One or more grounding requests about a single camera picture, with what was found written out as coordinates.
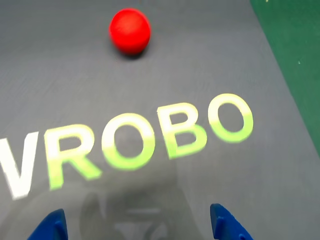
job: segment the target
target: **white letter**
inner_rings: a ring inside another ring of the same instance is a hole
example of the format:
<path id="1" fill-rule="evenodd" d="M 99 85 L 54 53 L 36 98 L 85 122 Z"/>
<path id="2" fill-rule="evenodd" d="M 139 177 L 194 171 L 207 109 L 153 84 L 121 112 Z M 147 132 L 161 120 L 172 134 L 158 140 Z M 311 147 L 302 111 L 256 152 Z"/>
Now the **white letter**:
<path id="1" fill-rule="evenodd" d="M 20 176 L 8 140 L 0 139 L 0 164 L 13 200 L 26 197 L 30 191 L 38 133 L 38 131 L 29 133 L 24 139 Z"/>

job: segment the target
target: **green surface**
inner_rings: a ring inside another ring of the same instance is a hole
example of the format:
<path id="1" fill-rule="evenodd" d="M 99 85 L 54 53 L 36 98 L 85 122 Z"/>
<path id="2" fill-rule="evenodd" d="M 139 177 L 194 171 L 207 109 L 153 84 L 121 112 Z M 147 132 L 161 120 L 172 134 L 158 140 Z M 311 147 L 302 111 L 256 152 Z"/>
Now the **green surface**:
<path id="1" fill-rule="evenodd" d="M 320 0 L 251 4 L 320 154 Z"/>

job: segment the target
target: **red ball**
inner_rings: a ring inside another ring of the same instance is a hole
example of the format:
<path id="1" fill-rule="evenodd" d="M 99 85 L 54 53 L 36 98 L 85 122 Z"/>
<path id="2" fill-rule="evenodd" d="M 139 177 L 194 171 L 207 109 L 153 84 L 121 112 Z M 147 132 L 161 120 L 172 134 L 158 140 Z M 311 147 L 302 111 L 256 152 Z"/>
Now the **red ball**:
<path id="1" fill-rule="evenodd" d="M 126 55 L 140 54 L 148 45 L 151 25 L 139 10 L 125 8 L 112 19 L 109 34 L 113 44 Z"/>

